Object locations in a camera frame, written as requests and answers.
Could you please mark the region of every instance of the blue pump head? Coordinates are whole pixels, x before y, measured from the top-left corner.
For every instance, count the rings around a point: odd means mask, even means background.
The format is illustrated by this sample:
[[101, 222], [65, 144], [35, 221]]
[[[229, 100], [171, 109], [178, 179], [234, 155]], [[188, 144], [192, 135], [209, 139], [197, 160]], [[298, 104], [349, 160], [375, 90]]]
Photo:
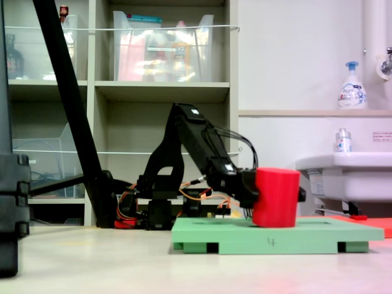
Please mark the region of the blue pump head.
[[350, 61], [345, 64], [345, 66], [347, 66], [349, 68], [349, 71], [351, 71], [351, 70], [355, 71], [355, 67], [357, 67], [358, 65], [359, 65], [359, 63], [357, 63], [356, 61]]

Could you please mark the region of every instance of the red base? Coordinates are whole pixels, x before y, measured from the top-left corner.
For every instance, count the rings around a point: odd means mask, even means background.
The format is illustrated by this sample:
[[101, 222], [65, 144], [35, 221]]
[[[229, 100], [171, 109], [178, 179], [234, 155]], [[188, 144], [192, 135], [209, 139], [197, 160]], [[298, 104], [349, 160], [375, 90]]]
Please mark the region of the red base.
[[350, 218], [355, 221], [366, 221], [368, 219], [367, 216], [350, 216]]
[[115, 228], [134, 229], [136, 224], [137, 224], [137, 220], [136, 219], [116, 220], [115, 221]]
[[384, 229], [384, 237], [392, 238], [392, 217], [386, 217], [381, 219], [370, 218], [366, 220], [356, 220], [344, 216], [308, 216], [308, 217], [332, 217], [333, 219], [339, 219], [341, 221], [353, 222], [355, 224], [360, 224], [360, 225], [368, 225], [370, 227], [375, 227], [375, 228], [382, 228]]

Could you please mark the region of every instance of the shelf board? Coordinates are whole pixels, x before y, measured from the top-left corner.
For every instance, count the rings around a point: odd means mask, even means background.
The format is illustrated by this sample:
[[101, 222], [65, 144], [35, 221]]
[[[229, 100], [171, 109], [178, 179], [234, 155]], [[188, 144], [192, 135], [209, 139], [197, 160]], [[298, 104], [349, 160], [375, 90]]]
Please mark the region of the shelf board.
[[225, 0], [109, 0], [110, 4], [133, 6], [210, 6], [225, 5]]
[[[222, 199], [206, 199], [206, 200], [202, 200], [202, 205], [219, 205], [223, 202], [223, 198]], [[138, 199], [138, 204], [139, 205], [147, 205], [148, 202], [150, 201], [150, 199], [142, 199], [139, 198]], [[182, 199], [170, 199], [171, 204], [172, 205], [182, 205], [183, 204], [183, 200]]]
[[[57, 81], [9, 80], [11, 101], [59, 102]], [[87, 81], [78, 81], [81, 98], [87, 101]]]
[[284, 117], [380, 117], [391, 116], [392, 110], [239, 110], [240, 118], [260, 118], [267, 116]]
[[29, 198], [29, 204], [85, 204], [84, 198]]
[[96, 81], [97, 90], [111, 102], [222, 103], [230, 83], [149, 83]]

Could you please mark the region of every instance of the white sink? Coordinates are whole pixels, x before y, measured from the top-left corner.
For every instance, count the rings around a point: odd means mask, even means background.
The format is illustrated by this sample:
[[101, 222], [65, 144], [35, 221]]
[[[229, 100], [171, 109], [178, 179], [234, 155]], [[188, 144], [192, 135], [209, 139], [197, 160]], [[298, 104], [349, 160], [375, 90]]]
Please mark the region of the white sink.
[[318, 198], [345, 202], [392, 202], [392, 153], [352, 152], [296, 162]]

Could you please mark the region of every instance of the floor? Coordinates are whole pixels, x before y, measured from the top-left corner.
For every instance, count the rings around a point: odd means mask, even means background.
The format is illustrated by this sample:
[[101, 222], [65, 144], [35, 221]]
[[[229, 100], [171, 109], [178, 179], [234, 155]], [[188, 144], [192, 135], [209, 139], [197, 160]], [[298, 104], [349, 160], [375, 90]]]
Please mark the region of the floor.
[[170, 232], [31, 229], [1, 294], [392, 293], [392, 239], [368, 254], [184, 255]]

